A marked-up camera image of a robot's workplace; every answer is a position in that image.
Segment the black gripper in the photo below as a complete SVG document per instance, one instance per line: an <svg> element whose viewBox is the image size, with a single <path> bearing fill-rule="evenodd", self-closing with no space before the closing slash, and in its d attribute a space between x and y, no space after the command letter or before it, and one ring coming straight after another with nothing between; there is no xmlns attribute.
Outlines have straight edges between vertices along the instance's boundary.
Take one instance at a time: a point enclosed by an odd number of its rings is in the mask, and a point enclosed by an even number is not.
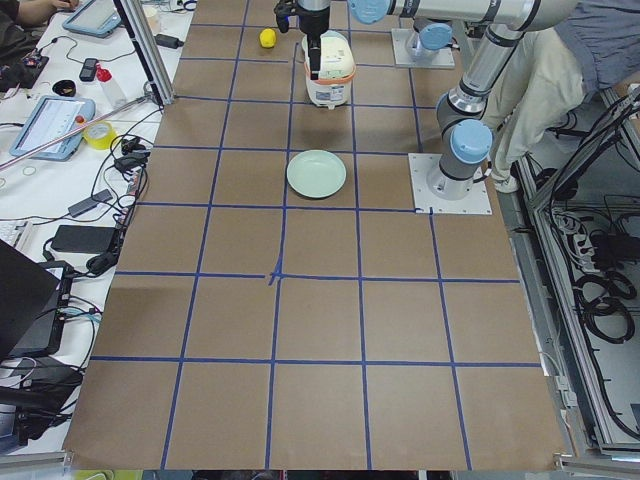
<svg viewBox="0 0 640 480"><path fill-rule="evenodd" d="M320 79L321 35L329 29L330 6L330 0L298 1L297 13L300 29L306 35L311 80Z"/></svg>

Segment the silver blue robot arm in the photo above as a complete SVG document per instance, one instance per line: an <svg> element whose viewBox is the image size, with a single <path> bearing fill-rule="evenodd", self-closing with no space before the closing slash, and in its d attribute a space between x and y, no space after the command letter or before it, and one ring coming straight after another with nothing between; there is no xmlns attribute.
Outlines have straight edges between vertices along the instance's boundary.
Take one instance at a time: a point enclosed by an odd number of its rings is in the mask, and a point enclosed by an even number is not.
<svg viewBox="0 0 640 480"><path fill-rule="evenodd" d="M491 148L492 134L480 121L486 99L515 47L529 31L550 28L574 10L574 1L351 1L349 8L363 24L386 15L402 18L487 22L480 46L459 84L437 106L444 153L430 173L436 193L464 187Z"/></svg>
<svg viewBox="0 0 640 480"><path fill-rule="evenodd" d="M306 36L307 57L311 80L319 80L323 58L322 39L327 37L330 19L330 1L296 1L294 13L299 17L301 31ZM411 40L409 50L439 51L447 47L452 39L452 28L442 22L424 20L418 22L419 1L405 1L398 13L395 1L350 1L349 8L363 24L373 24L387 15L413 18L417 30L416 40Z"/></svg>

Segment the green plate near arm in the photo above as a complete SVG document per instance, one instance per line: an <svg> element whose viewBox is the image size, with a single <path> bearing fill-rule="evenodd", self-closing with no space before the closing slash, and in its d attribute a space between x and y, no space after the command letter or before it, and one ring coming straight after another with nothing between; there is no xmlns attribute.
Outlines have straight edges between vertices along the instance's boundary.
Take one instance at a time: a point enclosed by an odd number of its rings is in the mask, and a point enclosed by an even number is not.
<svg viewBox="0 0 640 480"><path fill-rule="evenodd" d="M345 184L347 170L343 161L325 150L307 150L292 158L286 169L289 186L311 199L327 198Z"/></svg>

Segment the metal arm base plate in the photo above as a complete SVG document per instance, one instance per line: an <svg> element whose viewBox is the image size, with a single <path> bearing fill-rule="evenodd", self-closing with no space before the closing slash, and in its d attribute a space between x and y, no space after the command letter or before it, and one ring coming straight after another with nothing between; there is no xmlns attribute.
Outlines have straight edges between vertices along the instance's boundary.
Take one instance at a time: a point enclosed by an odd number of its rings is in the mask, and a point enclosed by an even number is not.
<svg viewBox="0 0 640 480"><path fill-rule="evenodd" d="M483 171L471 179L453 180L440 169L441 154L408 155L414 210L421 214L491 215Z"/></svg>
<svg viewBox="0 0 640 480"><path fill-rule="evenodd" d="M418 33L412 29L391 30L395 64L403 68L449 69L455 68L455 60L450 47L439 50L425 49Z"/></svg>

